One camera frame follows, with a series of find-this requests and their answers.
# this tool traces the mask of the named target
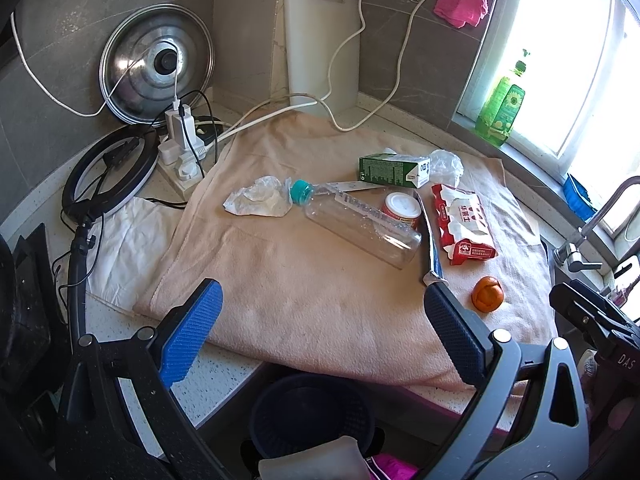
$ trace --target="white charger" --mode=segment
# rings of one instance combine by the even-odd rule
[[[180,112],[177,109],[169,110],[164,113],[166,118],[166,126],[168,131],[168,138],[160,144],[160,158],[162,163],[166,166],[171,165],[178,161],[181,156],[186,155],[186,160],[183,163],[188,162],[189,159],[193,160],[193,153],[189,146],[189,141],[193,150],[198,155],[198,160],[202,160],[207,155],[204,141],[196,135],[195,120],[191,115],[191,107],[183,105],[184,117],[180,117]]]

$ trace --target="blue container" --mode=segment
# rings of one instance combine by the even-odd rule
[[[598,211],[591,203],[587,190],[573,175],[567,176],[564,184],[562,184],[562,191],[564,191],[564,197],[571,211],[576,213],[584,222]]]

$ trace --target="stainless steel pot lid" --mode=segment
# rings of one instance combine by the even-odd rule
[[[126,123],[150,123],[174,100],[176,70],[180,96],[204,91],[213,64],[211,36],[196,14],[174,4],[145,7],[124,20],[107,41],[100,60],[100,90],[111,111]],[[185,104],[197,98],[190,95]],[[155,124],[161,123],[164,117]]]

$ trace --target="window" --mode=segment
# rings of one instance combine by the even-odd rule
[[[497,0],[459,113],[475,121],[523,49],[526,96],[508,142],[602,205],[640,171],[640,26],[620,0]],[[605,218],[612,235],[635,213],[635,188]]]

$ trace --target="teal bottle cap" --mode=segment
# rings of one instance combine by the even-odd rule
[[[296,205],[303,205],[306,199],[313,191],[313,186],[305,180],[297,180],[296,183],[291,186],[291,200]]]

